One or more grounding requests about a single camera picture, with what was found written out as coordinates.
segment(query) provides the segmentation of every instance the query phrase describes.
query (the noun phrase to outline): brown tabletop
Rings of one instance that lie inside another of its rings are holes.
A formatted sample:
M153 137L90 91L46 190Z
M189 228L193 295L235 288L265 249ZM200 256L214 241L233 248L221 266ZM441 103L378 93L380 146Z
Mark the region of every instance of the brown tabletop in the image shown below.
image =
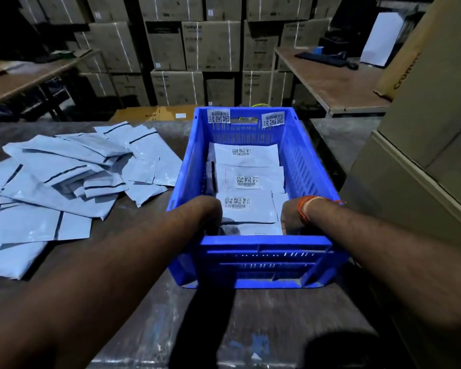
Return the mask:
M191 124L150 122L181 158ZM93 125L106 124L0 124L0 160L5 158L1 147L7 142L26 141L37 134L90 132ZM106 221L94 220L89 239L50 242L25 278L46 277L79 251L102 246L104 238L161 215L170 196L171 189L141 208L126 196L118 199ZM398 364L393 367L411 368L401 364L404 348L394 327L392 332L384 330L357 272L360 269L348 267L340 282L318 289L194 290L176 285L166 271L89 368L207 368L217 367L217 361L219 367L293 369L302 363L310 367L338 352L371 351L380 345L387 362ZM0 303L27 280L0 278Z
M295 54L310 49L275 48L276 54L328 115L385 112L390 101L373 92L383 70L364 63L357 71L296 58Z
M3 102L34 86L38 86L39 84L70 70L71 68L77 66L80 62L98 53L98 51L98 49L91 50L79 58L60 59L55 62L28 66L27 69L30 69L30 72L28 73L22 73L25 71L25 68L21 69L20 67L16 70L17 73L1 73L0 102Z

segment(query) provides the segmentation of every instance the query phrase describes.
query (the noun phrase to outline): blue plastic crate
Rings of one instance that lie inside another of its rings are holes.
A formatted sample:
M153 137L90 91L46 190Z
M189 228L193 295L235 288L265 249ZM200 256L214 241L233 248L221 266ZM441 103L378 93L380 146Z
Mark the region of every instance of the blue plastic crate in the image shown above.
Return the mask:
M228 145L278 144L289 198L320 195L339 199L311 141L292 108L231 108L231 119L257 118L257 124L208 123L207 110L195 110L190 140L167 210L206 189L208 143ZM285 124L263 129L261 115L284 111ZM336 275L348 254L323 235L219 235L192 243L169 269L176 283L196 288L199 283L222 287L321 287Z

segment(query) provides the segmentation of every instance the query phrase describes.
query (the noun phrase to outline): barcode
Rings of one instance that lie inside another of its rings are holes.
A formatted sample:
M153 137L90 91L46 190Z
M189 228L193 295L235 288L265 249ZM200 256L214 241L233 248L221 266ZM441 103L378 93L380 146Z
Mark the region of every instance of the barcode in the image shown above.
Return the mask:
M251 154L251 149L232 149L232 154L237 156L245 156Z
M263 114L261 116L261 124L263 128L285 124L285 112L279 111Z
M237 176L236 179L238 187L250 187L259 189L259 177L258 176Z
M251 205L251 198L228 197L225 198L224 205L226 209L246 209Z
M225 110L208 110L207 117L209 123L230 123L231 111Z

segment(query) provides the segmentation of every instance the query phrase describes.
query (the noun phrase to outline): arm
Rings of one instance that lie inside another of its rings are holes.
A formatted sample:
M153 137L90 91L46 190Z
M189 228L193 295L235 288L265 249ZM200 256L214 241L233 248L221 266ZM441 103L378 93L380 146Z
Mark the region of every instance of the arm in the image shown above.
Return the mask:
M0 368L84 368L197 231L220 225L201 196L77 254L0 309Z
M297 227L297 200L284 204L282 221ZM324 199L303 205L308 220L343 246L419 317L461 328L461 253Z

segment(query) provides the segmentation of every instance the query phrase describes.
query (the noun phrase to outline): qr code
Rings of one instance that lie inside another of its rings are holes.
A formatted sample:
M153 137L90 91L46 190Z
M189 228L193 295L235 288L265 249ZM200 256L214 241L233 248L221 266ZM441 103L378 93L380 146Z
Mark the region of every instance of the qr code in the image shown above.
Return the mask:
M244 149L244 148L232 149L232 154L237 155L237 156L249 155L251 154L251 149Z
M261 118L261 124L263 128L274 127L276 125L285 124L285 113L272 112L270 114L264 114Z
M211 111L208 114L209 123L230 123L230 111Z
M237 187L259 189L258 176L237 176Z
M228 197L225 198L226 209L246 209L251 205L251 198L246 197Z

